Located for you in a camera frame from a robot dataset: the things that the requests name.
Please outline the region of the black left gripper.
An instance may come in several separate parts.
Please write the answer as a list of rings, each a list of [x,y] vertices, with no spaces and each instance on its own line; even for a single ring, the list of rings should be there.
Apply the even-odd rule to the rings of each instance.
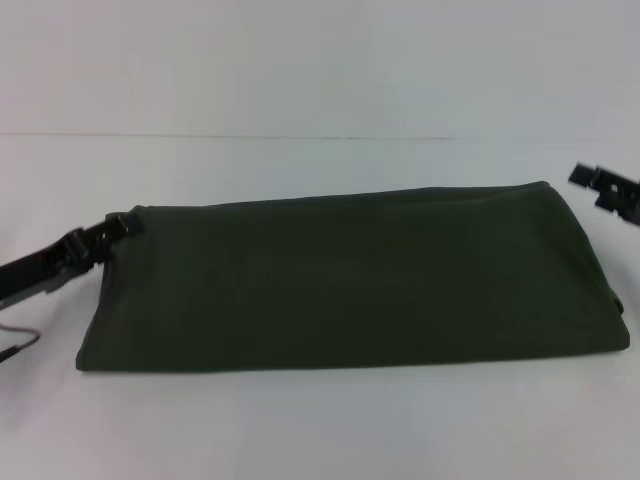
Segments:
[[[40,293],[54,292],[105,263],[115,243],[143,230],[135,213],[115,213],[75,229],[33,254],[0,267],[0,310]]]

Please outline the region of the dark green t-shirt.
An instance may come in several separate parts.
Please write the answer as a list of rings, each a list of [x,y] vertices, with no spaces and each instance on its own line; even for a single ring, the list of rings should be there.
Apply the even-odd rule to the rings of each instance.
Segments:
[[[80,371],[418,366],[630,344],[587,235],[544,182],[134,214]]]

